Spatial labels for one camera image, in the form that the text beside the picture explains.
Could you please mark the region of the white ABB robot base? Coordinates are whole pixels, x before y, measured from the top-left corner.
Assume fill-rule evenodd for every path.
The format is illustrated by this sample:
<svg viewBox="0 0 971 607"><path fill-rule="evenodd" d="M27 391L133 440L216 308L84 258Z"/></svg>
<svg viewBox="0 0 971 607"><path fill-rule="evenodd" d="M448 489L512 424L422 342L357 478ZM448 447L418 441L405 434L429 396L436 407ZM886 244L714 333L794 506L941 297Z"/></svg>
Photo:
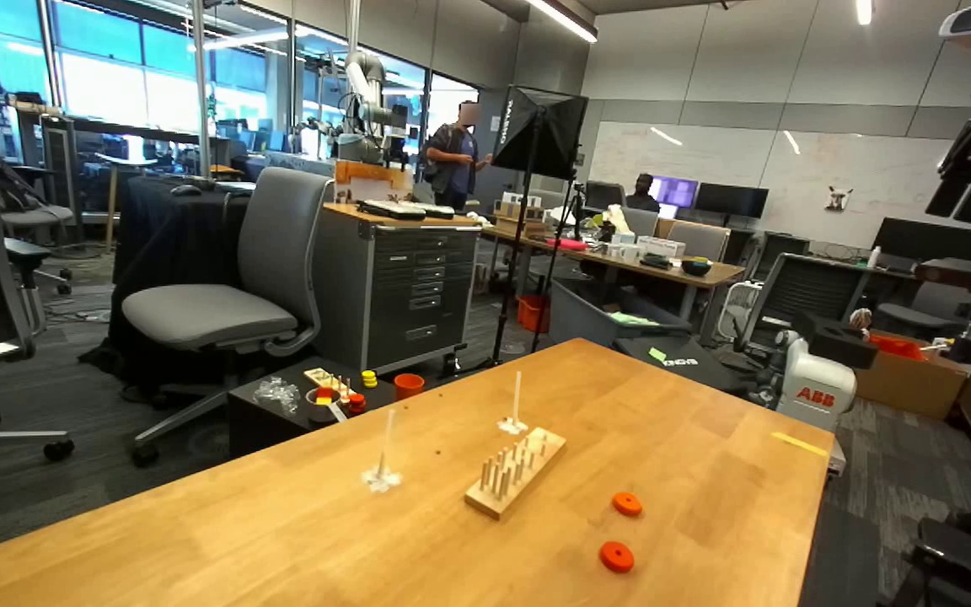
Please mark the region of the white ABB robot base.
<svg viewBox="0 0 971 607"><path fill-rule="evenodd" d="M811 342L797 330L783 333L786 367L779 387L779 412L828 433L857 397L857 373L831 357L811 351Z"/></svg>

